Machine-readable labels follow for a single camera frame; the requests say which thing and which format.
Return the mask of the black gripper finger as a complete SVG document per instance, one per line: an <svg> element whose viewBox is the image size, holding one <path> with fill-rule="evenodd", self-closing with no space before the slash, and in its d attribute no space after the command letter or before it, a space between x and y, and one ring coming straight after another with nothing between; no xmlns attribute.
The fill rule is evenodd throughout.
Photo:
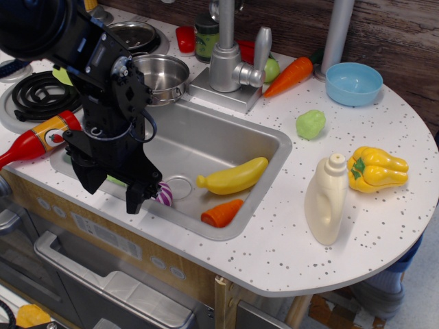
<svg viewBox="0 0 439 329"><path fill-rule="evenodd" d="M138 214L143 202L152 196L148 188L139 182L131 184L126 190L126 211L128 214Z"/></svg>
<svg viewBox="0 0 439 329"><path fill-rule="evenodd" d="M94 162L72 159L73 170L83 188L94 194L107 178L106 172Z"/></svg>

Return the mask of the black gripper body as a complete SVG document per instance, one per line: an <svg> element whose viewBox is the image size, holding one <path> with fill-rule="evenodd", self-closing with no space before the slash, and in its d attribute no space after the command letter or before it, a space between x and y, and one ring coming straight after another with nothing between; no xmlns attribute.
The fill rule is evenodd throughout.
<svg viewBox="0 0 439 329"><path fill-rule="evenodd" d="M128 186L135 182L144 184L152 195L158 194L161 172L147 158L143 145L129 133L114 139L97 139L83 131L69 130L63 134L67 142L67 153L72 159L94 162L107 175L111 175Z"/></svg>

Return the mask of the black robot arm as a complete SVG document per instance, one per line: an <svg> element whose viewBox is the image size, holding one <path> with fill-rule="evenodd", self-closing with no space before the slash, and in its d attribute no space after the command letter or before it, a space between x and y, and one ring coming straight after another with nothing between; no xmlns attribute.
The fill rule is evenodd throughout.
<svg viewBox="0 0 439 329"><path fill-rule="evenodd" d="M88 192L108 176L124 182L130 214L157 196L162 175L143 151L152 91L109 27L77 1L2 1L1 50L23 61L46 59L67 71L84 123L63 136Z"/></svg>

